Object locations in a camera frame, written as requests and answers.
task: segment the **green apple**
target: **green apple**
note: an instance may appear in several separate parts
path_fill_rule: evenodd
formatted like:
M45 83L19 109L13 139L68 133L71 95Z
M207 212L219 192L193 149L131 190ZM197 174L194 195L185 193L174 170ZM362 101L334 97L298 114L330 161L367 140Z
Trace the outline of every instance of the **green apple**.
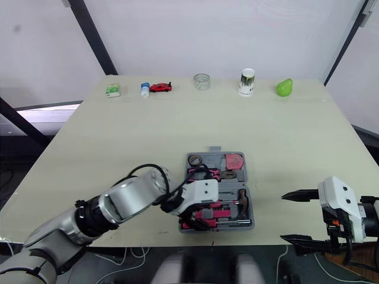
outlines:
M277 93L279 96L288 96L292 92L292 79L286 79L277 84Z

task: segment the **small bottle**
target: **small bottle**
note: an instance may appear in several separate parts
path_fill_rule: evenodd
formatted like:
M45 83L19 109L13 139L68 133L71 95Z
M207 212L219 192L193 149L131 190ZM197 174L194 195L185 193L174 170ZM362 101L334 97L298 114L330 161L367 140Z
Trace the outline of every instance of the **small bottle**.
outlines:
M142 98L148 98L150 95L150 84L149 83L142 83L141 84L141 96Z

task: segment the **red toy car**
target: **red toy car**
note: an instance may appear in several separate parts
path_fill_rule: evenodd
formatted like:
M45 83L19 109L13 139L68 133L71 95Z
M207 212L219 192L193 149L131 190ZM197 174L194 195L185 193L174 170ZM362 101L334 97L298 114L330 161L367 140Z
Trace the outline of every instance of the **red toy car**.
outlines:
M150 91L155 93L155 92L168 92L172 90L171 82L168 84L166 83L160 83L160 84L155 84L150 87Z

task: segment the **white cup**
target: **white cup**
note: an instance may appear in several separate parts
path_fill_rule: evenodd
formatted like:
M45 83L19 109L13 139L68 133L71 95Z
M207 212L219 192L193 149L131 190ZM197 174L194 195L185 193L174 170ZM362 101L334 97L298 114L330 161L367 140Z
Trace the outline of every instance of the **white cup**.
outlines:
M239 83L239 94L241 96L251 96L254 92L255 71L251 68L242 70L241 81Z

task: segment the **small box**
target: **small box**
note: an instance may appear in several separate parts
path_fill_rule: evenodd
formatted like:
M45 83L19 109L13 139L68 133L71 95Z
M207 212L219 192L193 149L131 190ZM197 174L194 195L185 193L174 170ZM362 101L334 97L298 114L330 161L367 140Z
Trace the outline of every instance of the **small box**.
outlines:
M113 98L115 96L121 96L121 88L119 84L107 85L107 90L105 91L105 96L107 98Z

